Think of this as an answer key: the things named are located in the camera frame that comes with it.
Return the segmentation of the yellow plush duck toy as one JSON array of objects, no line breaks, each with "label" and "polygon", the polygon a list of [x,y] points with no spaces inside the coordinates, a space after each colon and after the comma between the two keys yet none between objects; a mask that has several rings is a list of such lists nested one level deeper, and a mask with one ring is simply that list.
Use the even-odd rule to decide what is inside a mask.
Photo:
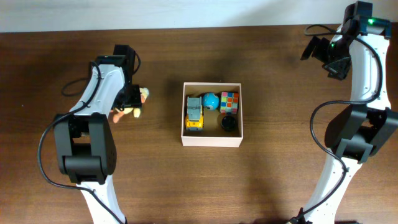
[{"label": "yellow plush duck toy", "polygon": [[127,89],[127,93],[120,93],[111,108],[113,123],[118,123],[123,116],[130,113],[133,117],[139,118],[141,108],[149,95],[149,89],[139,85],[132,85]]}]

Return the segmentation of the yellow grey toy truck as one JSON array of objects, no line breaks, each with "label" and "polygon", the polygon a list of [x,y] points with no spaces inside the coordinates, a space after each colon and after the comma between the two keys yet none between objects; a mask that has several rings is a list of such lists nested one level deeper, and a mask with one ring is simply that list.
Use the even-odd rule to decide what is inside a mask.
[{"label": "yellow grey toy truck", "polygon": [[203,106],[201,97],[187,97],[185,129],[188,131],[203,130]]}]

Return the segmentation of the blue white ball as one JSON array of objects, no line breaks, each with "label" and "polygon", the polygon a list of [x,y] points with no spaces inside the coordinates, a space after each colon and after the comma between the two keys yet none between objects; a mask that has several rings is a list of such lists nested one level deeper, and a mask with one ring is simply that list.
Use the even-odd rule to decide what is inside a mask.
[{"label": "blue white ball", "polygon": [[215,93],[205,93],[202,97],[202,105],[207,110],[216,110],[219,107],[220,99]]}]

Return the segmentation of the pink cardboard box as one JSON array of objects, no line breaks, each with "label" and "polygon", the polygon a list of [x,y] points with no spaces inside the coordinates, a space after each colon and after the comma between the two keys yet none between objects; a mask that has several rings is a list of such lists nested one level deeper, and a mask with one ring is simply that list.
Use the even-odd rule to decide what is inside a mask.
[{"label": "pink cardboard box", "polygon": [[199,97],[205,93],[222,92],[242,93],[240,83],[209,83],[209,82],[185,82],[182,91],[182,115],[181,115],[181,140],[183,146],[198,147],[239,147],[244,136],[243,132],[243,103],[242,97],[238,98],[238,110],[234,115],[237,125],[232,131],[225,131],[221,127],[223,115],[219,111],[204,110],[204,128],[201,131],[189,131],[185,129],[185,117],[188,97]]}]

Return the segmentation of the colourful puzzle cube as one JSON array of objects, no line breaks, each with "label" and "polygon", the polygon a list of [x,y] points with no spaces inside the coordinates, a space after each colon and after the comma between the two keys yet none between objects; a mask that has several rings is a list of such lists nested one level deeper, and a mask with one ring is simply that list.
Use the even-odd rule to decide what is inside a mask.
[{"label": "colourful puzzle cube", "polygon": [[237,114],[239,108],[239,93],[222,92],[220,99],[221,114]]}]

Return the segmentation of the black round lid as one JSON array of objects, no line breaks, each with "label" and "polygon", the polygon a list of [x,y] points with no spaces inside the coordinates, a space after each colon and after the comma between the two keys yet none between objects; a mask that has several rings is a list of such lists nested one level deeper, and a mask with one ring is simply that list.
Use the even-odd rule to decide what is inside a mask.
[{"label": "black round lid", "polygon": [[237,127],[236,118],[233,116],[227,115],[221,120],[221,127],[225,131],[234,131]]}]

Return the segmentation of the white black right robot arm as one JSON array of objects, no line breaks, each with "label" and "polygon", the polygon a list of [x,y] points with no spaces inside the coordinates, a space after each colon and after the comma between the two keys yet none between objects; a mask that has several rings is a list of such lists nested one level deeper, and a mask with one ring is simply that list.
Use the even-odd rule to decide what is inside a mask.
[{"label": "white black right robot arm", "polygon": [[361,166],[397,129],[397,112],[391,109],[386,88],[386,54],[392,24],[373,17],[370,2],[356,1],[345,9],[337,30],[309,33],[311,40],[302,60],[314,57],[322,62],[328,77],[344,80],[352,74],[349,100],[327,101],[346,105],[325,131],[324,143],[315,143],[326,152],[326,161],[317,186],[306,206],[289,223],[335,223],[336,211],[346,189]]}]

